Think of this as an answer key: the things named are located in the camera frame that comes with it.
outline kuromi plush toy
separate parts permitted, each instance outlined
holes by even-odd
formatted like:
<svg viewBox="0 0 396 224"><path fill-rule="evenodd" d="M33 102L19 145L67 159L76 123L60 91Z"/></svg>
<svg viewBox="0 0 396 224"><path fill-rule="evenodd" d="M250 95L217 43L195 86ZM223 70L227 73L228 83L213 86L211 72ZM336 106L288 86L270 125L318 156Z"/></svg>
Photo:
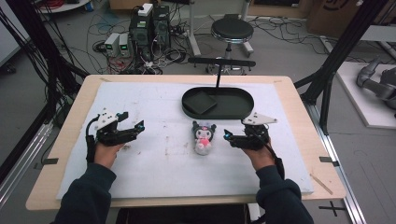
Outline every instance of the kuromi plush toy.
<svg viewBox="0 0 396 224"><path fill-rule="evenodd" d="M199 155L205 156L209 154L212 145L210 142L213 139L213 133L215 132L216 124L198 124L197 121L192 122L192 133L195 138L194 150Z"/></svg>

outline chair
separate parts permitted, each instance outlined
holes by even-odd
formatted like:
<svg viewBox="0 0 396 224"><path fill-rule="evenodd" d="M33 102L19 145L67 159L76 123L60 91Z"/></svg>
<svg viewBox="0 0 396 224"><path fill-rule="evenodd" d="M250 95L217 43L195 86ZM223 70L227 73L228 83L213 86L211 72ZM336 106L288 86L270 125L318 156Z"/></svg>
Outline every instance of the chair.
<svg viewBox="0 0 396 224"><path fill-rule="evenodd" d="M239 20L238 15L226 15L224 18L213 22L211 33L220 41L227 43L223 59L231 59L232 44L243 44L253 37L253 27L246 21ZM209 64L206 68L207 73L216 74L219 67L216 64ZM243 67L228 65L223 68L222 73L232 75L231 72L238 71L240 75L245 74Z"/></svg>

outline white mat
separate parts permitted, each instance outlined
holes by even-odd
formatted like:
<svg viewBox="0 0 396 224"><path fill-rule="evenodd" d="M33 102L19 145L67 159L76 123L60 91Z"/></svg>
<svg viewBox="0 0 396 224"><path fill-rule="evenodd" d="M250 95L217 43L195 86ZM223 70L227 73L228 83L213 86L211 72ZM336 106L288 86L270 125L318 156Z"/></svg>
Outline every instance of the white mat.
<svg viewBox="0 0 396 224"><path fill-rule="evenodd" d="M191 132L194 119L183 113L181 97L197 86L200 85L103 83L81 127L57 199L85 172L85 127L104 107L115 113L129 112L130 117L120 123L119 130L132 128L142 119L146 126L135 141L128 143L131 148L121 150L117 156L112 167L118 176L110 190L113 198L256 194L259 178L248 156L223 139L224 129L243 134L240 120L208 120L218 126L212 151L207 156L194 152ZM303 193L312 193L309 174L275 87L272 84L238 84L238 87L253 96L253 111L278 119L278 123L270 124L269 133L277 155L285 163L286 177L294 180Z"/></svg>
<svg viewBox="0 0 396 224"><path fill-rule="evenodd" d="M396 110L387 107L372 91L356 84L359 71L366 65L367 63L343 63L338 69L338 77L367 127L396 129ZM382 72L394 66L380 64L371 79L379 82Z"/></svg>

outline table surface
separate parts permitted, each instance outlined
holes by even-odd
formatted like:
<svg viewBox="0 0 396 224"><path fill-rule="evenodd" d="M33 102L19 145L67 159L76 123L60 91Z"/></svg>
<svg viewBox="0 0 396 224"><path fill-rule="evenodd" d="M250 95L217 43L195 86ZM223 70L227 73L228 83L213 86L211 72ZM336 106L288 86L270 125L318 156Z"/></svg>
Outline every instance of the table surface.
<svg viewBox="0 0 396 224"><path fill-rule="evenodd" d="M216 83L215 76L111 76L91 75L87 77L78 93L69 115L49 154L58 158L57 164L45 165L26 202L29 210L59 209L61 201L56 200L63 180L65 167L85 121L96 92L103 82L170 82L170 83ZM305 167L311 176L315 192L304 195L303 200L342 199L346 196L341 180L332 163L320 162L319 157L328 157L318 133L309 118L300 96L289 77L269 76L224 76L221 83L268 83L274 84L277 94L289 120L291 131L297 142ZM213 204L213 203L255 203L255 195L205 196L183 198L113 199L111 207Z"/></svg>

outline gray floor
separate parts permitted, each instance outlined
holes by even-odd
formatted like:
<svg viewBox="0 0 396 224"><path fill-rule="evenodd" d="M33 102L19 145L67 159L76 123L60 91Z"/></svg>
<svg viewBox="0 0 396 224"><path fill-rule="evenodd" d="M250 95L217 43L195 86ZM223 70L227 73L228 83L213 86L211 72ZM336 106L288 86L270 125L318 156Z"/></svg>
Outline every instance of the gray floor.
<svg viewBox="0 0 396 224"><path fill-rule="evenodd" d="M106 32L106 27L101 27L97 23L116 24L120 22L120 26L114 27L113 31L121 32L124 27L129 25L128 18L128 13L109 10L106 2L99 4L96 10L91 13L77 9L56 15L67 45L72 48L78 60L92 74L101 72L99 66L95 60L92 60L93 63L91 63L87 54L82 50L88 51L102 67L106 67L105 58L92 51L92 44L95 41L106 39L105 35L94 35L98 34L98 31ZM198 33L208 34L207 28L210 27L211 19L203 17L196 21L197 24L203 25ZM297 22L288 25L289 32L298 34L300 37L310 35L304 28L304 21ZM311 43L312 46L291 44L272 36L280 37L278 28L270 30L273 28L264 24L261 27L267 31L256 28L255 34L250 40L255 52L249 59L255 61L257 66L247 72L248 75L288 76L293 81L297 81L317 71L326 60L327 55L324 54L324 48L317 39L305 41L305 43ZM285 30L283 34L285 38L297 37L297 35L285 33ZM197 39L203 57L223 55L224 43L210 35L198 35ZM372 45L373 43L359 43L351 53L352 57L348 59L360 62L362 60L369 61L376 54L380 54L383 57L383 62L394 63L381 49ZM239 47L233 47L233 58L246 59L246 55ZM0 74L0 122L2 124L0 162L4 161L9 151L20 140L44 105L45 100L44 84L33 72L32 66L23 53L18 53L11 61L17 67L17 73L7 74L2 70ZM197 64L197 67L188 63L171 64L163 69L163 73L204 74L205 67L200 64ZM332 143L367 223L396 223L396 191L394 190L396 177L392 174L396 170L394 163L394 158L396 158L394 135L396 131L366 128L337 78L333 82L328 128ZM21 182L0 210L0 223L50 223L53 220L56 211L32 212L27 211L24 205L39 175L39 170L34 166L39 162L44 150L50 146L57 132L58 130L55 128L46 145L42 147ZM340 210L334 212L328 209L327 207L331 207L331 203ZM342 201L310 201L304 202L304 204L316 223L351 222L347 212L343 210L345 206ZM116 215L117 209L111 209L107 223L114 223Z"/></svg>

